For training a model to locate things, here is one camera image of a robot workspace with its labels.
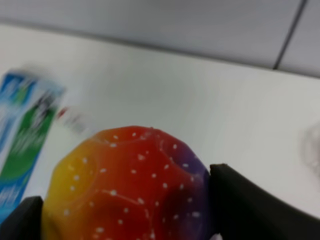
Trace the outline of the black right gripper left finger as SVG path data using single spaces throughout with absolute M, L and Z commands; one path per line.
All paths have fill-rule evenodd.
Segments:
M 0 225 L 1 240 L 40 240 L 43 199 L 25 198 Z

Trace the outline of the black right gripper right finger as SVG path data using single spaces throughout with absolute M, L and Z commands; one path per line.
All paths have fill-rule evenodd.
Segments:
M 227 164 L 210 166 L 213 229 L 224 240 L 318 240 L 320 220 L 269 194 Z

